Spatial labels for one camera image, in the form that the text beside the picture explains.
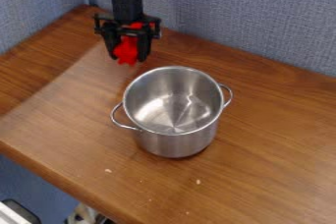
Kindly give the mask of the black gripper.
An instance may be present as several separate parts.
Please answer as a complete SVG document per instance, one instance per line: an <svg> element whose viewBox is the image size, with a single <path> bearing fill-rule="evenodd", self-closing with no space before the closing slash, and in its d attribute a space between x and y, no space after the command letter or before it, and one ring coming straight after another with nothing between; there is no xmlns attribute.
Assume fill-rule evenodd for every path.
<svg viewBox="0 0 336 224"><path fill-rule="evenodd" d="M161 20L157 17L142 15L135 21L121 22L107 13L95 13L94 33L103 37L109 56L113 60L118 57L114 49L121 42L119 36L137 37L137 61L143 62L150 52L151 38L161 37Z"/></svg>

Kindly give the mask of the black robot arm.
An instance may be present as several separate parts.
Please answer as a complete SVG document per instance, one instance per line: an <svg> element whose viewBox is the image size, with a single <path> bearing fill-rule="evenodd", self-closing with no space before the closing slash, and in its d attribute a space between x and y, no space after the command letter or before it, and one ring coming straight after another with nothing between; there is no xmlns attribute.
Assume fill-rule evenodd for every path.
<svg viewBox="0 0 336 224"><path fill-rule="evenodd" d="M143 62L153 39L161 36L161 19L143 14L142 0L111 0L111 13L95 14L94 33L103 38L106 50L119 64Z"/></svg>

